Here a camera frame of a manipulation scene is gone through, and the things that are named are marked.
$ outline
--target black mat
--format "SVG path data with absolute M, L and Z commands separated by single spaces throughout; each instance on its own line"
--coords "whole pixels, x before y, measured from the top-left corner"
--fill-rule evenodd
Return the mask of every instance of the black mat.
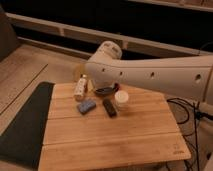
M 0 137 L 0 159 L 38 168 L 52 83 L 40 83 Z

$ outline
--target black object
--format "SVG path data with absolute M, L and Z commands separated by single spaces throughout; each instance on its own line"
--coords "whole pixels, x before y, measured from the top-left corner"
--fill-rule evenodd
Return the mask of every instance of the black object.
M 117 115 L 117 112 L 109 99 L 104 99 L 103 105 L 104 105 L 109 117 L 114 117 Z
M 99 96 L 107 96 L 119 90 L 119 84 L 115 83 L 113 87 L 105 87 L 95 90 L 95 94 Z
M 38 168 L 53 84 L 40 83 L 0 137 L 0 159 Z

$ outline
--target blue sponge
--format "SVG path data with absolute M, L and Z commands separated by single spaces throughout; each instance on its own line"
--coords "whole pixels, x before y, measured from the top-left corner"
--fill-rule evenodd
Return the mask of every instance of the blue sponge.
M 77 108 L 81 114 L 86 114 L 90 110 L 94 109 L 96 107 L 96 103 L 94 100 L 88 99 L 81 102 Z

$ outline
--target cable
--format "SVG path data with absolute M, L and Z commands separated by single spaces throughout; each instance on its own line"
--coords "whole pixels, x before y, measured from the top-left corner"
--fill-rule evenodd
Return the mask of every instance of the cable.
M 190 106 L 190 107 L 192 107 L 192 108 L 194 108 L 194 106 L 191 104 L 191 103 L 189 103 L 187 100 L 184 100 L 184 99 L 181 99 L 181 98 L 178 98 L 178 97 L 176 97 L 176 98 L 170 98 L 170 99 L 168 99 L 169 101 L 170 100 L 178 100 L 178 101 L 182 101 L 182 102 L 184 102 L 183 104 L 186 104 L 186 105 L 188 105 L 188 106 Z
M 173 103 L 173 104 L 176 104 L 176 105 L 180 106 L 181 108 L 183 108 L 183 109 L 185 110 L 185 112 L 186 112 L 186 114 L 187 114 L 186 119 L 183 120 L 183 121 L 177 122 L 177 124 L 185 124 L 185 123 L 187 123 L 187 122 L 189 121 L 189 119 L 190 119 L 190 114 L 189 114 L 188 109 L 187 109 L 184 105 L 182 105 L 182 104 L 180 104 L 180 103 L 178 103 L 178 102 L 175 102 L 175 101 L 173 101 L 173 100 L 170 100 L 170 99 L 168 99 L 167 102 Z
M 200 159 L 199 159 L 199 146 L 197 138 L 197 128 L 196 128 L 196 108 L 194 107 L 194 129 L 195 129 L 195 145 L 196 145 L 196 156 L 197 156 L 197 170 L 200 171 Z
M 168 171 L 172 171 L 172 170 L 170 169 L 170 167 L 169 167 L 169 165 L 168 165 L 167 162 L 166 162 L 166 169 L 167 169 Z
M 200 125 L 200 120 L 198 120 L 198 123 L 196 124 L 196 129 L 199 127 Z M 193 132 L 189 133 L 189 134 L 183 134 L 183 137 L 189 137 L 195 134 L 195 130 L 193 130 Z
M 186 137 L 184 137 L 184 139 L 185 139 L 185 141 L 192 147 L 192 149 L 193 149 L 193 151 L 194 151 L 194 153 L 195 153 L 195 155 L 196 155 L 196 147 L 189 141 L 189 140 L 187 140 L 186 139 Z M 194 164 L 196 163 L 196 161 L 197 161 L 197 157 L 195 157 L 195 159 L 194 159 L 194 161 L 190 164 L 188 161 L 188 163 L 189 163 L 189 165 L 188 165 L 188 167 L 191 169 L 191 170 L 193 170 L 193 166 L 194 166 Z
M 198 56 L 200 55 L 200 51 L 201 51 L 202 49 L 204 49 L 205 47 L 207 47 L 208 45 L 211 45 L 211 44 L 213 44 L 213 41 L 207 42 L 207 43 L 203 44 L 203 45 L 200 47 L 199 51 L 198 51 Z

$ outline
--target wood plank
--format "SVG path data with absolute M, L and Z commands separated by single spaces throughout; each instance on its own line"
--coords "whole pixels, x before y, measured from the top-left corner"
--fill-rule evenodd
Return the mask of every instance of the wood plank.
M 92 53 L 75 50 L 75 49 L 71 49 L 71 48 L 66 48 L 66 47 L 62 47 L 62 46 L 58 46 L 58 45 L 53 45 L 50 43 L 45 43 L 45 42 L 41 42 L 41 41 L 37 41 L 37 40 L 27 39 L 27 38 L 23 38 L 23 37 L 18 37 L 18 39 L 21 43 L 24 43 L 24 44 L 36 46 L 36 47 L 39 47 L 42 49 L 47 49 L 47 50 L 51 50 L 51 51 L 58 52 L 58 53 L 63 53 L 63 54 L 69 55 L 69 56 L 79 57 L 82 59 L 89 59 L 92 56 Z
M 131 91 L 127 91 L 129 93 L 129 102 L 128 102 L 128 112 L 154 112 L 155 110 L 160 110 L 161 112 L 169 111 L 168 105 L 166 104 L 162 94 L 159 93 L 150 93 L 144 92 L 141 94 L 131 93 Z M 103 108 L 99 108 L 102 106 L 102 98 L 95 96 L 93 93 L 89 93 L 92 95 L 87 96 L 94 100 L 97 104 L 97 108 L 95 111 L 90 111 L 85 117 L 90 116 L 106 116 Z M 163 104 L 159 108 L 155 108 L 157 104 Z M 48 119 L 59 119 L 59 118 L 69 118 L 69 117 L 82 117 L 82 115 L 77 110 L 77 102 L 73 97 L 71 98 L 56 98 L 52 99 L 48 114 Z
M 43 146 L 39 171 L 92 170 L 190 158 L 180 133 Z
M 46 63 L 33 60 L 29 53 L 25 53 L 22 49 L 18 49 L 11 54 L 12 58 L 16 55 L 25 57 L 21 65 L 13 66 L 13 73 L 4 76 L 4 80 L 0 83 L 0 113 L 2 114 L 6 108 L 13 102 L 15 98 L 24 90 L 27 85 L 39 74 L 45 67 Z
M 102 105 L 93 113 L 107 116 Z M 79 117 L 47 121 L 43 144 L 88 141 L 113 137 L 178 132 L 174 117 L 165 103 L 131 106 L 118 117 Z
M 56 84 L 53 88 L 52 99 L 58 98 L 72 98 L 73 92 L 75 89 L 76 83 L 64 83 L 64 84 Z M 162 93 L 141 89 L 137 87 L 131 87 L 128 85 L 120 85 L 120 90 L 126 90 L 129 94 L 140 94 L 140 93 L 149 93 L 151 96 L 153 94 L 154 97 L 159 96 L 164 99 Z M 94 93 L 88 93 L 88 97 L 94 97 Z
M 202 3 L 199 4 L 200 0 L 186 0 L 185 2 L 175 1 L 175 0 L 128 0 L 132 2 L 139 2 L 139 3 L 147 3 L 147 4 L 155 4 L 155 5 L 163 5 L 169 7 L 176 7 L 176 8 L 183 8 L 189 10 L 197 10 L 197 11 L 206 11 L 206 12 L 213 12 L 213 8 L 208 6 L 203 6 Z
M 185 48 L 181 46 L 169 45 L 165 43 L 87 29 L 11 13 L 7 13 L 7 16 L 10 18 L 11 23 L 17 27 L 36 30 L 48 34 L 54 34 L 95 44 L 100 44 L 106 40 L 113 40 L 114 42 L 118 43 L 124 50 L 152 56 L 156 55 L 156 57 L 188 57 L 198 54 L 198 50 L 196 49 Z

